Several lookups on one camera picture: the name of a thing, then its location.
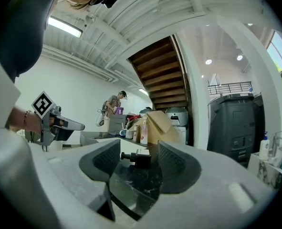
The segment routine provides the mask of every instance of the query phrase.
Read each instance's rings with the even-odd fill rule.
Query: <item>wooden staircase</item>
[[[170,37],[159,40],[129,58],[157,110],[188,107],[185,79]]]

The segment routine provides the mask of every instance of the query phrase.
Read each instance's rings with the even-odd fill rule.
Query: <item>mug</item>
[[[132,139],[133,138],[133,131],[127,130],[126,131],[126,138],[127,139]]]
[[[127,131],[127,129],[120,130],[120,136],[125,137],[126,136],[126,131]]]

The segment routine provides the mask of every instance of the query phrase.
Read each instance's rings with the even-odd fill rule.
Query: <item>rice cooker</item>
[[[174,126],[188,125],[188,111],[185,108],[169,108],[166,110],[166,115],[172,120]]]
[[[154,111],[153,109],[151,109],[150,107],[146,107],[145,109],[140,111],[140,115],[143,117],[147,112],[151,112]]]

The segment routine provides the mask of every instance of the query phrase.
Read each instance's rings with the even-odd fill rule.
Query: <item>fluorescent light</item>
[[[144,94],[146,94],[148,96],[148,93],[145,90],[143,90],[142,88],[140,88],[139,91],[144,93]]]
[[[206,64],[211,64],[211,63],[212,63],[211,59],[206,60]]]
[[[59,19],[54,19],[52,17],[49,17],[48,24],[55,26],[58,29],[63,30],[67,33],[70,33],[73,36],[76,36],[78,38],[80,38],[80,36],[82,35],[82,32],[83,32],[82,30],[80,30],[80,29],[78,29],[78,28],[76,28],[72,25],[69,25],[69,24],[65,23],[64,21],[61,21]]]

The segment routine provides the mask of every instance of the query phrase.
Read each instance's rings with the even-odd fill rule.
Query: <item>bracelet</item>
[[[27,127],[26,127],[26,118],[27,118],[27,116],[28,116],[28,114],[29,114],[30,112],[31,112],[31,111],[28,110],[28,111],[25,112],[25,115],[24,115],[24,130],[25,130],[25,131],[27,131]]]

